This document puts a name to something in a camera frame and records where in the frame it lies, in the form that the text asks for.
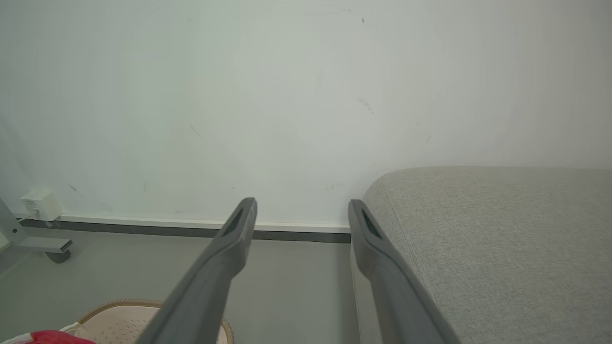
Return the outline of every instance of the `gray metal frame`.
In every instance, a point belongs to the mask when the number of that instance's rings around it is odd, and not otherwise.
[[[195,261],[138,344],[212,344],[217,341],[231,280],[247,262],[257,202],[245,198]]]
[[[61,263],[68,259],[72,245],[70,239],[29,236],[9,208],[0,200],[0,230],[12,245],[26,250],[46,252],[51,260]]]
[[[363,201],[351,200],[348,219],[357,266],[372,287],[383,342],[459,343]]]

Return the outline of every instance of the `woven plastic basket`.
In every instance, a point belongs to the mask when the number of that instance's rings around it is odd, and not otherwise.
[[[134,344],[162,303],[127,299],[106,304],[62,330],[97,344]],[[234,344],[229,322],[223,319],[217,344]]]

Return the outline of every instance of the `white wall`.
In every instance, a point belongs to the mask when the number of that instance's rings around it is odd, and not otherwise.
[[[612,168],[612,2],[0,2],[0,195],[346,223],[426,165]]]

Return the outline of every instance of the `power outlet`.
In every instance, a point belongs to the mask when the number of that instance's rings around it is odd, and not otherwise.
[[[53,192],[47,188],[31,192],[21,197],[21,200],[30,216],[36,220],[53,221],[64,213]]]

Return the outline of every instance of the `sofa cushion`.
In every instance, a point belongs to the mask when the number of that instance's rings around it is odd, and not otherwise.
[[[612,342],[611,170],[413,168],[364,201],[463,343]]]

